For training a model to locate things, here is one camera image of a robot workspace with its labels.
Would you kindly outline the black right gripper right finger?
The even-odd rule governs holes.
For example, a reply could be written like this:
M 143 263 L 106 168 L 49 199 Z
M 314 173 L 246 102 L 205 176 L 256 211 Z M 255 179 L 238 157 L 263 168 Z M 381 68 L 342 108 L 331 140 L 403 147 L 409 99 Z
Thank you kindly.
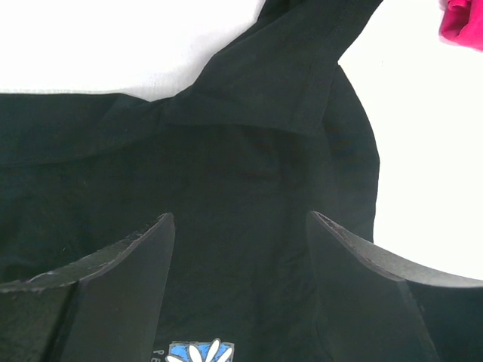
M 307 217 L 322 348 L 333 361 L 480 361 L 482 282 L 412 262 Z

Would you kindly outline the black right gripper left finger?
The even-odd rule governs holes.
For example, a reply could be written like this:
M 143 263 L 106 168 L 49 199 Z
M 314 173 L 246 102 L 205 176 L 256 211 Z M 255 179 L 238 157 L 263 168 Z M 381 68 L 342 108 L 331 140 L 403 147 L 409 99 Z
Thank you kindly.
M 1 359 L 148 361 L 174 248 L 174 217 L 26 281 L 1 285 Z

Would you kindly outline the black flower print t-shirt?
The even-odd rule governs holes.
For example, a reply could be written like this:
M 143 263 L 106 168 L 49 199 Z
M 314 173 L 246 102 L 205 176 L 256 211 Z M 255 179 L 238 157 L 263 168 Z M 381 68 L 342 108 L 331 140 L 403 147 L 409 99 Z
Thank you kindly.
M 339 60 L 378 5 L 267 1 L 163 100 L 2 95 L 1 280 L 172 213 L 156 349 L 219 339 L 236 361 L 330 360 L 306 215 L 373 237 L 380 159 Z

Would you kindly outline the folded red t-shirt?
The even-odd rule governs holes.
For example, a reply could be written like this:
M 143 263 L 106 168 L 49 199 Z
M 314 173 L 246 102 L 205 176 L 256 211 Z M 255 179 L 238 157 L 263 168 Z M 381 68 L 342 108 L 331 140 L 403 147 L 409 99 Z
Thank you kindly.
M 439 35 L 451 44 L 482 52 L 482 0 L 447 0 Z

